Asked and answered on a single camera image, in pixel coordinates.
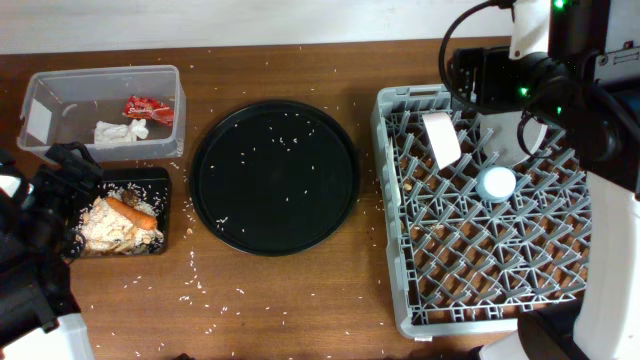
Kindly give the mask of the white tissue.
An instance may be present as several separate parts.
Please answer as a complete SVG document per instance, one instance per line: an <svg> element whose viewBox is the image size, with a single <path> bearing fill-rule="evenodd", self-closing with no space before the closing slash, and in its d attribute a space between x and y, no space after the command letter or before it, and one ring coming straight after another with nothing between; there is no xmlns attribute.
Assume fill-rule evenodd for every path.
<svg viewBox="0 0 640 360"><path fill-rule="evenodd" d="M146 139L149 130L146 120L132 120L130 124L111 124L99 121L94 129L95 144L131 143Z"/></svg>

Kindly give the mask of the orange carrot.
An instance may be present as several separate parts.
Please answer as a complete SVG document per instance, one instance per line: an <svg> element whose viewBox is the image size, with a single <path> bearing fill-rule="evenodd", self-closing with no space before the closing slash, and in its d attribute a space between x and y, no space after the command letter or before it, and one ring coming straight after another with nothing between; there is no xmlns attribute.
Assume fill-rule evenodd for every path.
<svg viewBox="0 0 640 360"><path fill-rule="evenodd" d="M158 222L155 217L143 213L113 197L107 197L106 203L114 211L128 219L134 226L148 231L157 229Z"/></svg>

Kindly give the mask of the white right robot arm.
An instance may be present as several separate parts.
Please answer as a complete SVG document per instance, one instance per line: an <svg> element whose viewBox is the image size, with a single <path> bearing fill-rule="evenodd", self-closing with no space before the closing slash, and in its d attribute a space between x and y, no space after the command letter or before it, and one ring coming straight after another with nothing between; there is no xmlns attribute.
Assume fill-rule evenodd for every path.
<svg viewBox="0 0 640 360"><path fill-rule="evenodd" d="M639 355L639 5L507 1L507 47L438 54L450 94L478 113L520 111L561 127L586 171L588 278L579 300L532 310L478 359Z"/></svg>

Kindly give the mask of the light blue plastic cup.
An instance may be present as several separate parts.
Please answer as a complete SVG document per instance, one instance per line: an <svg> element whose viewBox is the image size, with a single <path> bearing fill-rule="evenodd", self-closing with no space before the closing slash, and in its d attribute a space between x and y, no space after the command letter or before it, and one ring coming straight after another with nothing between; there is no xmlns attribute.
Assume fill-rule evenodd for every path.
<svg viewBox="0 0 640 360"><path fill-rule="evenodd" d="M500 166L483 169L476 177L476 192L484 201L504 202L514 193L517 180L515 173Z"/></svg>

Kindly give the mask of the rice and food waste pile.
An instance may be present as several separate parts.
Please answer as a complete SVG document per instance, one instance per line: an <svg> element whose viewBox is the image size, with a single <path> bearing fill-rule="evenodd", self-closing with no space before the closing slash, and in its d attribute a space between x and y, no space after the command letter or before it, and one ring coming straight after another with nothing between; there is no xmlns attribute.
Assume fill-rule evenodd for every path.
<svg viewBox="0 0 640 360"><path fill-rule="evenodd" d="M107 203L107 197L121 201L124 190L134 190L140 197L135 209L156 218L156 230L143 230L114 211ZM75 251L81 256L139 255L158 252L165 243L160 229L159 198L156 203L146 201L146 191L136 185L110 187L106 193L97 196L92 203L80 210L78 224L72 228Z"/></svg>

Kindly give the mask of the grey round plate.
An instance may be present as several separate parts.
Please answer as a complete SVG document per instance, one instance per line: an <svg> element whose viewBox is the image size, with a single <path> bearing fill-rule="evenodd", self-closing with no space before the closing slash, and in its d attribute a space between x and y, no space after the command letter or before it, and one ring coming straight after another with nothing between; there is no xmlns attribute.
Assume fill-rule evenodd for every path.
<svg viewBox="0 0 640 360"><path fill-rule="evenodd" d="M487 157L498 154L495 165L512 167L530 158L518 142L518 125L522 115L522 112L509 112L479 117L481 138L489 136L482 150ZM533 154L540 148L546 132L547 126L536 120L529 120L524 125L522 138L529 153Z"/></svg>

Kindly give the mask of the brown food scrap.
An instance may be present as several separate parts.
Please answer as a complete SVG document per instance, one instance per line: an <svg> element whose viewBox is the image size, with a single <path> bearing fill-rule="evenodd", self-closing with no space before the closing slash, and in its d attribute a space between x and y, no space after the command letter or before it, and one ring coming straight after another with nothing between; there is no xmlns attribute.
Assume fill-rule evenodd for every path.
<svg viewBox="0 0 640 360"><path fill-rule="evenodd" d="M134 190L124 190L121 193L121 201L126 205L135 208L140 202L140 197Z"/></svg>

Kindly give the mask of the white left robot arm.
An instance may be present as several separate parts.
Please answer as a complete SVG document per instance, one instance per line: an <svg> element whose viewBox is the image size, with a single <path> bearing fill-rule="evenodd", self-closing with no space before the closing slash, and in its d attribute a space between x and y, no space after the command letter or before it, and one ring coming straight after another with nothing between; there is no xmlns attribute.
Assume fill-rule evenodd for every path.
<svg viewBox="0 0 640 360"><path fill-rule="evenodd" d="M32 179L1 153L1 356L91 359L68 260L67 222L97 189L103 170L85 145L54 144Z"/></svg>

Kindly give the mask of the red snack wrapper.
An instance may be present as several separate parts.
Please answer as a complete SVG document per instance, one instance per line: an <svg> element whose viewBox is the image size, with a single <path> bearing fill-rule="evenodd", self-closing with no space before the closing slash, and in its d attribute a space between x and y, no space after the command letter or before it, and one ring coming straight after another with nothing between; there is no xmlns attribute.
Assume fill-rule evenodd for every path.
<svg viewBox="0 0 640 360"><path fill-rule="evenodd" d="M128 118L154 120L165 126L174 123L174 110L167 104L146 97L132 95L125 104L123 114Z"/></svg>

